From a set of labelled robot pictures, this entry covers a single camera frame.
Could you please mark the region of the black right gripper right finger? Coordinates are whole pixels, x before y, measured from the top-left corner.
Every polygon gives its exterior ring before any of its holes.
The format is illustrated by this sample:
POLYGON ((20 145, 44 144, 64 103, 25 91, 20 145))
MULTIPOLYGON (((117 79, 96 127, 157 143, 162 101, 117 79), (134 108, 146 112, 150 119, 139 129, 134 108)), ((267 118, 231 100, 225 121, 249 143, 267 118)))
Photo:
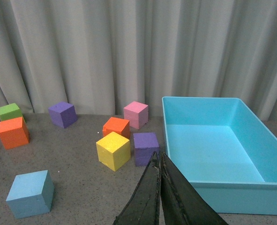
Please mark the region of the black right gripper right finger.
POLYGON ((226 225, 176 165, 161 154, 161 201, 167 225, 226 225))

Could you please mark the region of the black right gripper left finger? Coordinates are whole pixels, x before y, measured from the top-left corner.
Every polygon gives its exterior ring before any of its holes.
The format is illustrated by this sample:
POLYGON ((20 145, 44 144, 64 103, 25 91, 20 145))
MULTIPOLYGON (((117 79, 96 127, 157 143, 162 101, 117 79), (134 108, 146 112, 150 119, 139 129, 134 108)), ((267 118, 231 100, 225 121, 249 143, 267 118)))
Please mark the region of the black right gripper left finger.
POLYGON ((115 225, 158 225, 160 215, 161 170, 158 154, 150 160, 115 225))

